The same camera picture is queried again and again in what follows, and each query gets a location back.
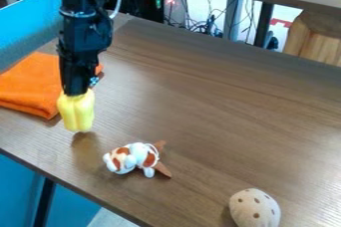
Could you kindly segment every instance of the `plush dog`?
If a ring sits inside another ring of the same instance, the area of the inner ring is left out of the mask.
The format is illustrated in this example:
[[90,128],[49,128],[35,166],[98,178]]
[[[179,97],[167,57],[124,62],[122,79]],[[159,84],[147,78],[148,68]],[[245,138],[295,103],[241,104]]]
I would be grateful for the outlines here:
[[142,169],[148,178],[154,177],[156,170],[171,177],[171,172],[160,162],[160,154],[165,144],[162,140],[155,144],[129,143],[106,153],[103,161],[110,171],[117,174],[127,174],[137,167]]

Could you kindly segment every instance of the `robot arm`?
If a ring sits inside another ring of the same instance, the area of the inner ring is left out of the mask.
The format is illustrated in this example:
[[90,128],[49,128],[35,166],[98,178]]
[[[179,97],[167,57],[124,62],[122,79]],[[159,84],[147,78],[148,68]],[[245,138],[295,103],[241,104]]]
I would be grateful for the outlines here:
[[89,99],[93,97],[89,86],[98,80],[98,55],[111,45],[113,35],[112,17],[104,9],[107,2],[62,0],[64,26],[57,49],[63,93],[57,105],[70,130],[89,129],[93,122],[94,99]]

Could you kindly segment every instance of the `yellow bell pepper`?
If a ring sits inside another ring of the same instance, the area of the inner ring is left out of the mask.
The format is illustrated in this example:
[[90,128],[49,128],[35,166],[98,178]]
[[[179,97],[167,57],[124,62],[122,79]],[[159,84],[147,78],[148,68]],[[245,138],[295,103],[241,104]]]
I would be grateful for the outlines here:
[[59,113],[64,120],[64,126],[70,131],[87,131],[94,121],[95,94],[91,89],[84,95],[67,96],[61,93],[57,100]]

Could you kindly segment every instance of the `floor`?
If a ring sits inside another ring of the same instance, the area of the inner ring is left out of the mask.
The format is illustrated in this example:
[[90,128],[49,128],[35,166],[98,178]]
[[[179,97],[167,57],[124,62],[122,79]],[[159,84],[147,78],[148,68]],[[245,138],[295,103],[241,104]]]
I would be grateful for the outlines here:
[[102,208],[88,227],[138,227],[138,225]]

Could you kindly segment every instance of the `orange towel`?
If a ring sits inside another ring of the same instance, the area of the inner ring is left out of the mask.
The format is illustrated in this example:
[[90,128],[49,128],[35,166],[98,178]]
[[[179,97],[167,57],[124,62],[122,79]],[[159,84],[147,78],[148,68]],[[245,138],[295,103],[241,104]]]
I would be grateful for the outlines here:
[[0,75],[0,107],[51,119],[61,90],[58,58],[36,52]]

